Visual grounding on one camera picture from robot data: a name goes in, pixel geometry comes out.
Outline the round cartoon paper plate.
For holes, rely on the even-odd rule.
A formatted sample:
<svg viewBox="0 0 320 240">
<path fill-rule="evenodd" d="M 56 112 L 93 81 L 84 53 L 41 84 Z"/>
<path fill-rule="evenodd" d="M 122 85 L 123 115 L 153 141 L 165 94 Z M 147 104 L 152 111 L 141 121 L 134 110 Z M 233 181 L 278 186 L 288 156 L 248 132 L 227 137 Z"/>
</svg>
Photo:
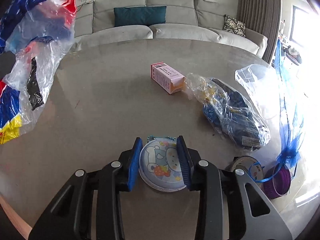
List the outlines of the round cartoon paper plate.
<svg viewBox="0 0 320 240">
<path fill-rule="evenodd" d="M 184 189 L 176 138 L 149 136 L 140 152 L 139 174 L 155 190 L 176 192 Z"/>
</svg>

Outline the clear bag with blue contents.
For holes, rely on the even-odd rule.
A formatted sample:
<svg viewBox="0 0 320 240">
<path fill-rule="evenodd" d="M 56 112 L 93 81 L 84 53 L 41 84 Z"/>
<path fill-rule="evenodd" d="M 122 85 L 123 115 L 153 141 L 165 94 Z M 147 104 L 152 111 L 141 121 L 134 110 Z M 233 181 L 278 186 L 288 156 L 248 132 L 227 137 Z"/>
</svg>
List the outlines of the clear bag with blue contents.
<svg viewBox="0 0 320 240">
<path fill-rule="evenodd" d="M 184 91 L 202 104 L 202 113 L 218 133 L 250 151 L 269 143 L 271 132 L 266 122 L 236 89 L 217 78 L 193 73 L 184 83 Z"/>
</svg>

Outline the pink cardboard box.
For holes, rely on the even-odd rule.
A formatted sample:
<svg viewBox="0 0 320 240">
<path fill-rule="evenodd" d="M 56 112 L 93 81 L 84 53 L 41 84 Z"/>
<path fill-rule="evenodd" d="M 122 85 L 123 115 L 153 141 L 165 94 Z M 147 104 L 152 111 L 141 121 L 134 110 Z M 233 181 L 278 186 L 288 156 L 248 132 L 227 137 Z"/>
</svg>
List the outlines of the pink cardboard box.
<svg viewBox="0 0 320 240">
<path fill-rule="evenodd" d="M 164 62 L 151 64 L 150 74 L 168 94 L 180 92 L 184 87 L 185 76 Z"/>
</svg>

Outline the purple ribbon spool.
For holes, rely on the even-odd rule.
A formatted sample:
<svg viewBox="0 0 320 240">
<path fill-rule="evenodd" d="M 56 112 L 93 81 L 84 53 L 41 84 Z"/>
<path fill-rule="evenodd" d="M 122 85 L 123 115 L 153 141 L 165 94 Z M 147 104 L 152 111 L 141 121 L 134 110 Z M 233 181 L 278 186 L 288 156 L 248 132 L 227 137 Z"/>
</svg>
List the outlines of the purple ribbon spool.
<svg viewBox="0 0 320 240">
<path fill-rule="evenodd" d="M 285 165 L 277 164 L 267 171 L 265 180 L 264 193 L 269 199 L 276 199 L 288 193 L 291 186 L 291 173 Z"/>
</svg>

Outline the blue mesh drawstring bag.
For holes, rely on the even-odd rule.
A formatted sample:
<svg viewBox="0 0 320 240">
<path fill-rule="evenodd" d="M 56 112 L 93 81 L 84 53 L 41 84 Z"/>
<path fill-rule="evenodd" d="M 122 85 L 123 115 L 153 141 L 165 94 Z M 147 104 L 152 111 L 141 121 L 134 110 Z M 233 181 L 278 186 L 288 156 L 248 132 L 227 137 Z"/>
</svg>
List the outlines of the blue mesh drawstring bag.
<svg viewBox="0 0 320 240">
<path fill-rule="evenodd" d="M 276 170 L 269 177 L 255 180 L 256 183 L 271 181 L 281 170 L 297 170 L 300 159 L 300 148 L 303 142 L 304 118 L 300 110 L 299 88 L 297 81 L 283 65 L 281 59 L 282 45 L 278 40 L 275 50 L 274 68 L 277 74 L 279 88 L 279 134 L 281 152 L 276 158 Z"/>
</svg>

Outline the clear plastic bag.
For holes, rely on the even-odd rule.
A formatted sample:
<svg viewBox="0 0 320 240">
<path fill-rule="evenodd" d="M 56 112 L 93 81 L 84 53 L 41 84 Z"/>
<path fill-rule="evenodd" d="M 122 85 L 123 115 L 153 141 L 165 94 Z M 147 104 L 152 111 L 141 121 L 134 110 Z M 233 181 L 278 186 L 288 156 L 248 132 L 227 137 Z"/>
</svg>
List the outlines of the clear plastic bag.
<svg viewBox="0 0 320 240">
<path fill-rule="evenodd" d="M 245 89 L 265 120 L 280 116 L 293 119 L 296 108 L 292 80 L 282 69 L 250 64 L 235 71 L 235 80 Z"/>
</svg>

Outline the colourful printed plastic bag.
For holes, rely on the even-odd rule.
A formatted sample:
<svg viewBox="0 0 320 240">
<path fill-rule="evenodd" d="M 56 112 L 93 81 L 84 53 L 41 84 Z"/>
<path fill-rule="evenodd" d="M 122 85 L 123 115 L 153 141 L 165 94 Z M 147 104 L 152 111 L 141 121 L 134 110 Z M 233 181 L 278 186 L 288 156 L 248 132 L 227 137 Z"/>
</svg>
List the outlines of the colourful printed plastic bag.
<svg viewBox="0 0 320 240">
<path fill-rule="evenodd" d="M 1 16 L 1 54 L 15 56 L 1 78 L 1 144 L 35 127 L 73 45 L 75 16 L 75 0 L 11 0 Z"/>
</svg>

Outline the black white floral cushion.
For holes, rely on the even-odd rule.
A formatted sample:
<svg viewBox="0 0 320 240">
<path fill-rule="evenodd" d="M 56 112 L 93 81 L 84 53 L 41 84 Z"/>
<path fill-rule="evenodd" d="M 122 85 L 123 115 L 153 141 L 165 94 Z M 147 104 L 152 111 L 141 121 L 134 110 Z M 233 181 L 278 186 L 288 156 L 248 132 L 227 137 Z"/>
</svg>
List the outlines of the black white floral cushion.
<svg viewBox="0 0 320 240">
<path fill-rule="evenodd" d="M 229 15 L 224 15 L 223 31 L 246 37 L 246 25 L 243 22 Z"/>
</svg>

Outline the teal rectangular cushion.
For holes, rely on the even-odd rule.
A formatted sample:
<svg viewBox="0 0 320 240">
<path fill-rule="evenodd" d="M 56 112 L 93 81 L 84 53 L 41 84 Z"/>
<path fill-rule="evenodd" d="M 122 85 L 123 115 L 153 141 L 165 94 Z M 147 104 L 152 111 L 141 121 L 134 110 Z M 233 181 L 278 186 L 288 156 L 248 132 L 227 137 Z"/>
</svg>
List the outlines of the teal rectangular cushion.
<svg viewBox="0 0 320 240">
<path fill-rule="evenodd" d="M 163 24 L 166 22 L 166 6 L 114 8 L 114 26 Z"/>
</svg>

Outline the black swivel stool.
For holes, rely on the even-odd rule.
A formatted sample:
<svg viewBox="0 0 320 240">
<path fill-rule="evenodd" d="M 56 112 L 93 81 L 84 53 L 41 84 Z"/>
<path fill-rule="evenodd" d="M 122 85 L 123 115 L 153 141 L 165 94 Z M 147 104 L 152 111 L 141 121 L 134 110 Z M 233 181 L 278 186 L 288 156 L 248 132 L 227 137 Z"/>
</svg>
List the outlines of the black swivel stool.
<svg viewBox="0 0 320 240">
<path fill-rule="evenodd" d="M 297 66 L 302 64 L 302 58 L 300 56 L 300 53 L 292 46 L 288 46 L 285 49 L 286 57 L 290 59 L 290 61 Z"/>
</svg>

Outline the grey sectional sofa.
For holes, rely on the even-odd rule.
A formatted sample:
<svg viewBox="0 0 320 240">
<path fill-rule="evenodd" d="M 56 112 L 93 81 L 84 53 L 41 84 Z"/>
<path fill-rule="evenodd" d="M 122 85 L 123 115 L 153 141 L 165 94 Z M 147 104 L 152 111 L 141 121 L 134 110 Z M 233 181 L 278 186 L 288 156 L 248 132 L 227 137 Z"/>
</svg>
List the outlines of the grey sectional sofa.
<svg viewBox="0 0 320 240">
<path fill-rule="evenodd" d="M 165 6 L 165 23 L 149 27 L 142 24 L 115 27 L 116 7 Z M 241 48 L 257 57 L 263 57 L 267 37 L 246 28 L 244 35 L 226 31 L 225 16 L 234 16 L 234 10 L 224 4 L 205 0 L 97 0 L 83 6 L 75 20 L 76 48 L 100 43 L 142 39 L 186 39 L 216 42 Z"/>
</svg>

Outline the brown grey curtain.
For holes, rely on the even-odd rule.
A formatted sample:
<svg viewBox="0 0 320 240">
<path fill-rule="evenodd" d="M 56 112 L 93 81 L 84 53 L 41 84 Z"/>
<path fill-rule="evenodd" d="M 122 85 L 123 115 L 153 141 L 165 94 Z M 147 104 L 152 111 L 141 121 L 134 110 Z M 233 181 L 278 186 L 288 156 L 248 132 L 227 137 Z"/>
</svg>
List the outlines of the brown grey curtain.
<svg viewBox="0 0 320 240">
<path fill-rule="evenodd" d="M 262 59 L 272 61 L 276 49 L 281 18 L 281 0 L 238 0 L 237 19 L 246 28 L 264 35 L 267 46 Z"/>
</svg>

